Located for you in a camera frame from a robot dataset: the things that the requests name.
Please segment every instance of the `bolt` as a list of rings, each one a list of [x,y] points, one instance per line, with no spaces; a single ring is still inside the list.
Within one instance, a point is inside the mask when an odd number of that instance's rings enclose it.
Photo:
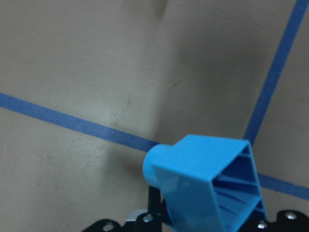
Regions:
[[[114,229],[113,224],[111,224],[110,222],[108,222],[105,226],[103,226],[102,230],[104,232],[108,232],[108,231],[112,231]]]
[[[296,214],[291,211],[286,212],[285,216],[287,219],[290,219],[290,220],[295,220],[297,218]]]
[[[267,224],[264,221],[259,221],[259,224],[257,225],[257,227],[259,229],[266,229],[267,228]]]
[[[151,214],[146,214],[144,217],[143,217],[143,221],[144,222],[151,222],[153,220],[153,216]]]

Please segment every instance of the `blue tape line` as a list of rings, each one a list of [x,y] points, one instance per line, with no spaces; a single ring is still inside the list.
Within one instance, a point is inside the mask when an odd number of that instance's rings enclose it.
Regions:
[[[0,106],[74,131],[147,152],[158,143],[0,93]],[[261,186],[309,200],[309,189],[259,174]]]
[[[259,174],[262,187],[309,201],[309,188]]]
[[[276,89],[280,75],[289,56],[293,42],[301,25],[302,19],[308,7],[309,0],[298,0],[295,3],[289,22],[279,44],[275,58],[271,64],[261,94],[255,105],[244,139],[249,140],[253,145],[264,119],[265,113]]]
[[[158,143],[0,93],[0,106],[36,119],[147,152]]]

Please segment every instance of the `concrete floor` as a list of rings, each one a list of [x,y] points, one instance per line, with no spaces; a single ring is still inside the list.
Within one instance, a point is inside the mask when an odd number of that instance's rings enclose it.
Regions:
[[[294,3],[3,0],[0,92],[160,143],[241,138]],[[307,188],[308,36],[309,13],[254,145],[259,173]],[[146,206],[144,152],[0,118],[0,231],[78,232]],[[263,194],[270,220],[309,215],[306,200]]]

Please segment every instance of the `blue plastic bracket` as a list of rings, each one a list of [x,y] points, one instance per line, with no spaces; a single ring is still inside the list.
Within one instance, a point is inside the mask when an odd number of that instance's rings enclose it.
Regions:
[[[143,174],[178,232],[236,232],[248,218],[267,219],[249,141],[188,135],[153,147]]]

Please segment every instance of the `black plastic part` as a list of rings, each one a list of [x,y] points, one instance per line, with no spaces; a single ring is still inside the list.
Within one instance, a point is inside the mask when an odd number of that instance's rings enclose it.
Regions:
[[[166,208],[166,202],[163,200],[161,204],[161,220],[163,223],[172,226],[172,221],[170,220],[168,210]]]
[[[152,214],[161,212],[161,193],[160,190],[148,187],[148,212]]]
[[[161,232],[161,218],[154,214],[141,214],[138,216],[134,226],[134,232]]]
[[[134,232],[135,222],[127,221],[125,225],[122,227],[122,232]]]
[[[293,219],[289,219],[288,215],[293,215]],[[298,211],[283,210],[278,212],[276,222],[249,219],[239,232],[309,232],[309,218]]]
[[[109,230],[108,232],[121,232],[122,228],[119,225],[118,222],[110,220],[110,219],[103,219],[100,221],[97,221],[96,223],[89,226],[87,229],[83,230],[82,232],[104,232],[107,230],[103,230],[104,226],[109,226],[110,228],[113,228]]]

